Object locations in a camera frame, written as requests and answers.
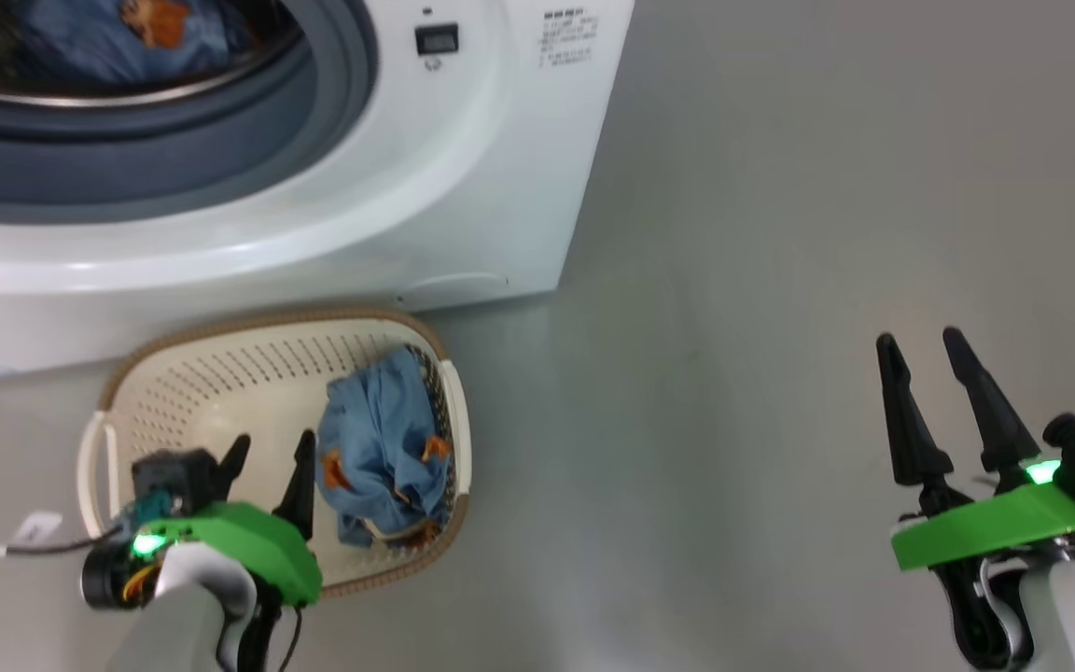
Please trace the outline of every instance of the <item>gray floor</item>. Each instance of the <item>gray floor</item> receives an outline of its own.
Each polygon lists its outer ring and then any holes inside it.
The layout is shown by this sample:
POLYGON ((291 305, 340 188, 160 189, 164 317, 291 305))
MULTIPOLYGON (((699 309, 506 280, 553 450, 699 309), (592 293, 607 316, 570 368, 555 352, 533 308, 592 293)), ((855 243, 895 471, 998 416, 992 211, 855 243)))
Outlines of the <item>gray floor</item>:
MULTIPOLYGON (((639 0, 562 289, 429 319, 469 521, 311 612, 296 669, 962 669, 888 547, 874 338, 972 494, 945 324, 1033 430, 1075 409, 1075 3, 639 0)), ((0 537, 75 510, 106 371, 0 382, 0 537)), ((129 618, 76 569, 0 563, 0 669, 101 668, 129 618)))

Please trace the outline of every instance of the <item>beige plastic basket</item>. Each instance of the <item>beige plastic basket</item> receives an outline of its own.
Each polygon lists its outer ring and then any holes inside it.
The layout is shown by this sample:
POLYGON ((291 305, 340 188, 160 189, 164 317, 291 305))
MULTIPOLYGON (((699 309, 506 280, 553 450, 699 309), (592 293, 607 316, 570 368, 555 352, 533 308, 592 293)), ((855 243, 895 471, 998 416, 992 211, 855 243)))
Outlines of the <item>beige plastic basket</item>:
POLYGON ((243 475, 230 489, 270 511, 293 473, 301 431, 317 429, 326 384, 406 345, 424 371, 440 429, 454 446, 449 523, 422 548, 352 548, 338 541, 338 516, 315 494, 310 543, 324 597, 396 582, 426 569, 459 533, 471 492, 471 434, 459 371, 426 325, 388 311, 319 311, 223 324, 149 343, 124 360, 82 435, 77 501, 89 534, 101 534, 96 488, 105 452, 110 515, 133 499, 131 463, 160 448, 204 447, 217 458, 252 435, 243 475))

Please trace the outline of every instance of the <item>green light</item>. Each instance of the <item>green light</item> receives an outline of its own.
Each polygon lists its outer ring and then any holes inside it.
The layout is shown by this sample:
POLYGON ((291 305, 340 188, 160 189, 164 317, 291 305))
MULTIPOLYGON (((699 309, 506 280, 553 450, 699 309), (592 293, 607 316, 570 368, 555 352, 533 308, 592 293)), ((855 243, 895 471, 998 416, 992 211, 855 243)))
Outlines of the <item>green light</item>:
POLYGON ((1057 469, 1059 469, 1058 459, 1044 460, 1044 462, 1028 464, 1028 476, 1031 476, 1036 485, 1050 484, 1057 469))
POLYGON ((166 545, 166 541, 160 534, 137 534, 135 541, 131 542, 131 552, 140 556, 152 555, 166 545))

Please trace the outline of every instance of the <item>blue denim garment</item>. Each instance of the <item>blue denim garment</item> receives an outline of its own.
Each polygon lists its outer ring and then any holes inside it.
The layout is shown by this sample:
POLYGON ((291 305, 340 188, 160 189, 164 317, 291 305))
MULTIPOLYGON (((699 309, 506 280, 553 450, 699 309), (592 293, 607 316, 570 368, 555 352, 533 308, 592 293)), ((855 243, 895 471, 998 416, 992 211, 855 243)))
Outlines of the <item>blue denim garment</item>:
POLYGON ((228 0, 190 9, 176 49, 148 49, 119 17, 124 0, 20 0, 18 27, 40 74, 76 84, 142 85, 227 68, 250 49, 246 18, 228 0))
POLYGON ((338 539, 371 545, 364 519, 381 533, 410 530, 426 518, 445 520, 443 494, 450 458, 421 461, 427 439, 436 433, 421 362, 405 348, 386 360, 334 380, 329 404, 317 427, 315 481, 338 516, 338 539), (350 489, 328 488, 322 457, 336 449, 350 489), (400 489, 410 503, 392 489, 400 489))

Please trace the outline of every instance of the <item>green bracket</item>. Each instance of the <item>green bracket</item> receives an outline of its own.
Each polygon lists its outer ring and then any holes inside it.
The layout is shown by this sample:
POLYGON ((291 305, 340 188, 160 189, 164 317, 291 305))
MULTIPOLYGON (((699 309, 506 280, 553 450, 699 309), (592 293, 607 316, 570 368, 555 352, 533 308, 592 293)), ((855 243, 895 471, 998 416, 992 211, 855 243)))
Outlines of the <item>green bracket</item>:
POLYGON ((321 570, 298 528, 250 503, 214 503, 192 518, 154 520, 140 533, 203 541, 281 590, 285 604, 316 604, 321 595, 321 570))
POLYGON ((899 569, 921 570, 1075 532, 1075 501, 1055 484, 1024 485, 905 528, 891 545, 899 569))

